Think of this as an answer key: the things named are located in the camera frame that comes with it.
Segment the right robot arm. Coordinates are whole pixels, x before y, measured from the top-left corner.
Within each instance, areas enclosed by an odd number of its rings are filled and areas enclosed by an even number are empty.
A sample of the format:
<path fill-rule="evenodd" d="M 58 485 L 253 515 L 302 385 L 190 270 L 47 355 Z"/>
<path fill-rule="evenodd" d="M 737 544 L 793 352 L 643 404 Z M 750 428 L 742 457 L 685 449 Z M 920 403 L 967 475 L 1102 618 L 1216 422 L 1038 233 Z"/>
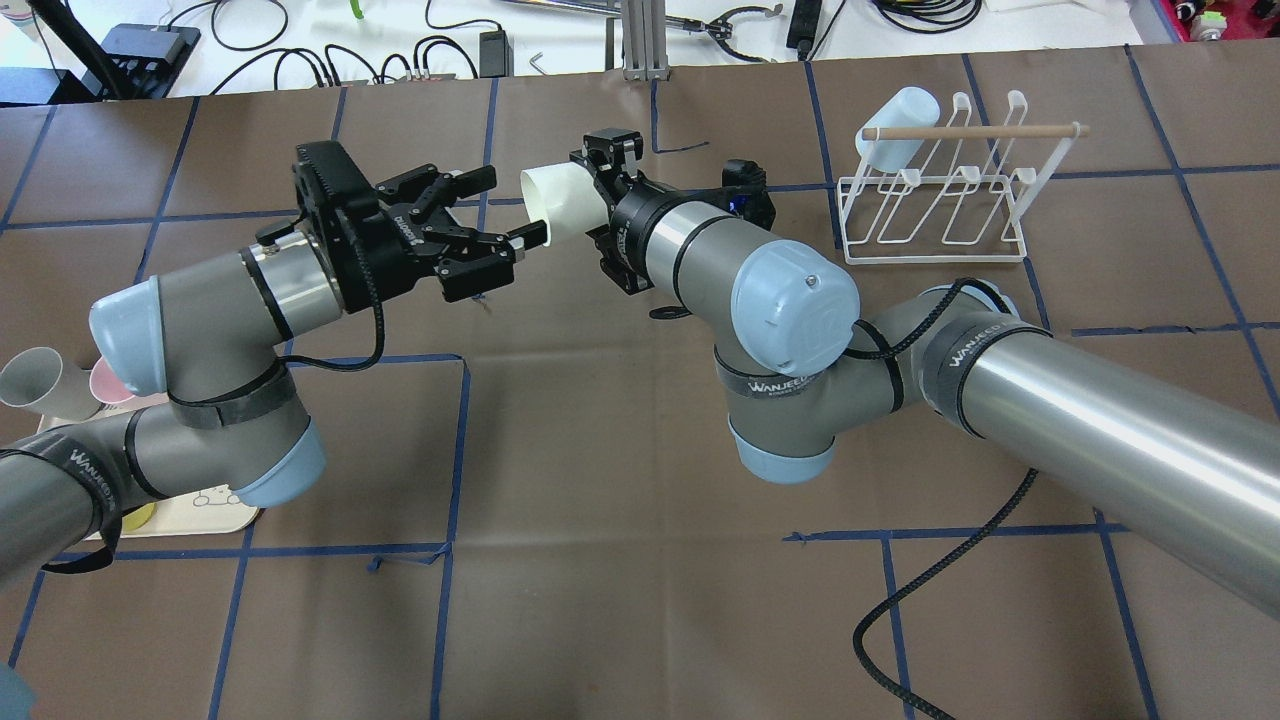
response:
<path fill-rule="evenodd" d="M 643 138 L 585 135 L 586 233 L 628 293 L 654 288 L 710 329 L 742 465 L 817 478 L 842 432 L 924 402 L 1047 471 L 1271 616 L 1279 602 L 1277 428 L 1024 322 L 961 278 L 861 318 L 851 275 L 771 229 L 764 173 L 690 192 L 645 177 Z"/>

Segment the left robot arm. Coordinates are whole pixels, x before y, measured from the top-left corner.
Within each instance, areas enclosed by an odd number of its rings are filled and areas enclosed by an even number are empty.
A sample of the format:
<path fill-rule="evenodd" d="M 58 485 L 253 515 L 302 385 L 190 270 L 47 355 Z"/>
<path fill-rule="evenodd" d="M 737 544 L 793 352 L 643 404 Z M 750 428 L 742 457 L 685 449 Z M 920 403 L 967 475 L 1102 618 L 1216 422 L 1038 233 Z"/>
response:
<path fill-rule="evenodd" d="M 67 423 L 3 448 L 3 583 L 95 571 L 141 506 L 227 486 L 271 507 L 308 489 L 326 456 L 292 366 L 353 373 L 387 346 L 387 301 L 435 277 L 448 302 L 507 286 L 544 222 L 489 233 L 452 208 L 497 186 L 494 167 L 431 164 L 372 184 L 334 140 L 301 143 L 298 215 L 237 252 L 96 301 L 90 329 L 134 395 L 161 404 Z"/>

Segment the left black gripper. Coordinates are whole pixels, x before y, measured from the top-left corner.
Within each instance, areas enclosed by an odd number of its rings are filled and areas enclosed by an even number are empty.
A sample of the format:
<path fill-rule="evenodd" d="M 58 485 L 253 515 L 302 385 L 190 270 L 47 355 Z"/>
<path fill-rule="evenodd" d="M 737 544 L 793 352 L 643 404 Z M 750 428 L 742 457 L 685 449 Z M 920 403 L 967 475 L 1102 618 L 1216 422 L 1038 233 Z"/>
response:
<path fill-rule="evenodd" d="M 493 165 L 451 172 L 425 164 L 370 184 L 381 211 L 362 224 L 365 245 L 356 258 L 334 260 L 319 240 L 346 313 L 408 293 L 428 277 L 438 279 L 447 302 L 488 293 L 515 282 L 516 256 L 550 242 L 544 220 L 490 233 L 454 219 L 460 200 L 495 188 Z"/>

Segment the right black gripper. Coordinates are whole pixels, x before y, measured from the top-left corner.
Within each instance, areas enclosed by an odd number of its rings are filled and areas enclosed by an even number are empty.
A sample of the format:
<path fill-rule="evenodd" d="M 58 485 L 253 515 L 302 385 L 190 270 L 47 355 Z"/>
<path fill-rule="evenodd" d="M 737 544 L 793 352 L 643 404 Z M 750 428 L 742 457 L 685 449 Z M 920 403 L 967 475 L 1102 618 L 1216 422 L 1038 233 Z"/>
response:
<path fill-rule="evenodd" d="M 640 169 L 644 140 L 636 129 L 604 128 L 586 133 L 570 161 L 588 172 L 609 208 L 608 225 L 590 229 L 600 269 L 625 293 L 652 288 L 646 269 L 649 234 L 681 192 L 649 179 Z"/>

